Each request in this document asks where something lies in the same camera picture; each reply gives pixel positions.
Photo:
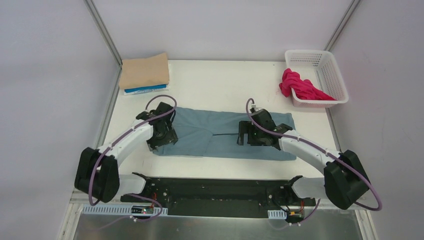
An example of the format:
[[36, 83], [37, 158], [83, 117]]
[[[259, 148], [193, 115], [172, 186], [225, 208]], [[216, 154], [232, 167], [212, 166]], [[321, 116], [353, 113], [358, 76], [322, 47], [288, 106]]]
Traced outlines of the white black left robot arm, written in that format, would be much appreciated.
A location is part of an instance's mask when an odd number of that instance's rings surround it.
[[156, 109], [138, 114], [129, 129], [97, 149], [85, 148], [80, 155], [74, 187], [103, 203], [115, 196], [133, 194], [140, 202], [152, 198], [153, 189], [141, 173], [120, 174], [123, 161], [141, 144], [153, 152], [178, 141], [172, 123], [176, 109], [160, 102]]

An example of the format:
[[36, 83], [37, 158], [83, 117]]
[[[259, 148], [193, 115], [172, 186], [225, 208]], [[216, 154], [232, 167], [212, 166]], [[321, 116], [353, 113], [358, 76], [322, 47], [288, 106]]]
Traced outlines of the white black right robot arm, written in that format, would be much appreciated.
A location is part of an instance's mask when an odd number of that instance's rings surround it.
[[326, 148], [299, 134], [287, 124], [276, 125], [263, 108], [246, 105], [248, 144], [273, 147], [300, 158], [321, 173], [321, 177], [295, 176], [284, 190], [284, 200], [296, 205], [303, 198], [326, 198], [336, 207], [346, 210], [352, 205], [379, 211], [382, 201], [358, 157], [346, 150]]

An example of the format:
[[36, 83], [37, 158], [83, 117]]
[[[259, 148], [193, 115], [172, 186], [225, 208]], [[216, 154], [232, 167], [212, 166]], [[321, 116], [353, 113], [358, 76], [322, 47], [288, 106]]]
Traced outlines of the grey-blue t shirt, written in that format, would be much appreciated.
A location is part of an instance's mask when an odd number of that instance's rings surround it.
[[246, 113], [177, 107], [172, 126], [175, 144], [153, 150], [157, 156], [192, 156], [267, 161], [294, 161], [296, 156], [272, 146], [238, 145], [239, 122]]

